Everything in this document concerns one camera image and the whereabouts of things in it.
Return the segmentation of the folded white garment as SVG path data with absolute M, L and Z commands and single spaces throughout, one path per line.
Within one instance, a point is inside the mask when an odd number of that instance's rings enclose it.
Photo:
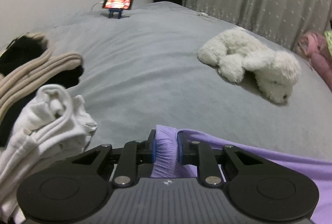
M 60 85 L 45 85 L 22 109 L 7 146 L 1 149 L 1 221 L 22 223 L 19 183 L 52 163 L 86 150 L 97 129 L 81 95 L 72 97 Z

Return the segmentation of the white plush dog toy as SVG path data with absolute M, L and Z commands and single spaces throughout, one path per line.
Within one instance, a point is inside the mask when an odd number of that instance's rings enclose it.
M 265 98 L 277 104 L 288 101 L 301 71 L 293 54 L 268 48 L 243 28 L 214 36 L 202 45 L 197 57 L 234 84 L 242 82 L 246 72 L 252 73 Z

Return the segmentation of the smartphone on blue stand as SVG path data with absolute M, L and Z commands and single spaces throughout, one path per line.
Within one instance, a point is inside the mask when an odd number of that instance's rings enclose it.
M 108 18 L 111 19 L 114 14 L 117 14 L 117 18 L 122 17 L 124 10 L 130 10 L 133 4 L 133 0 L 104 0 L 103 8 L 109 10 Z

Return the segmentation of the folded beige garment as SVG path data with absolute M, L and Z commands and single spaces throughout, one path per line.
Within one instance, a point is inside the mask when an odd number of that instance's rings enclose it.
M 77 52 L 58 56 L 53 52 L 44 34 L 27 33 L 14 39 L 1 54 L 1 120 L 16 102 L 49 79 L 83 65 Z

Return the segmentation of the green patterned garment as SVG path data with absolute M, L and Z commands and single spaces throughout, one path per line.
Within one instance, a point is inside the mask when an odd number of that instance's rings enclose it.
M 327 30 L 324 33 L 326 39 L 326 47 L 329 51 L 329 54 L 332 56 L 332 30 Z

